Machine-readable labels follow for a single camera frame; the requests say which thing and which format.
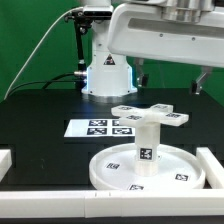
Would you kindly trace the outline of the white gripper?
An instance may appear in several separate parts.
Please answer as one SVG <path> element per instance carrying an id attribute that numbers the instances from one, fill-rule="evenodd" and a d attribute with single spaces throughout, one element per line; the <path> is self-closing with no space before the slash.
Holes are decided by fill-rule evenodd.
<path id="1" fill-rule="evenodd" d="M 139 87 L 148 84 L 143 58 L 202 66 L 189 89 L 199 95 L 212 67 L 224 68 L 224 5 L 200 10 L 196 22 L 186 22 L 163 5 L 123 3 L 112 14 L 107 46 L 114 54 L 140 57 L 134 59 Z"/>

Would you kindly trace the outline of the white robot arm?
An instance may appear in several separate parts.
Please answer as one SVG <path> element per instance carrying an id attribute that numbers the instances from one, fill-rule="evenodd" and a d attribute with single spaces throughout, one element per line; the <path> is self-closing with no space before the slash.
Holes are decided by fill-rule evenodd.
<path id="1" fill-rule="evenodd" d="M 93 22 L 92 62 L 83 93 L 100 100 L 135 93 L 126 58 L 195 64 L 202 73 L 191 85 L 197 94 L 214 67 L 224 68 L 224 1 L 84 0 Z"/>

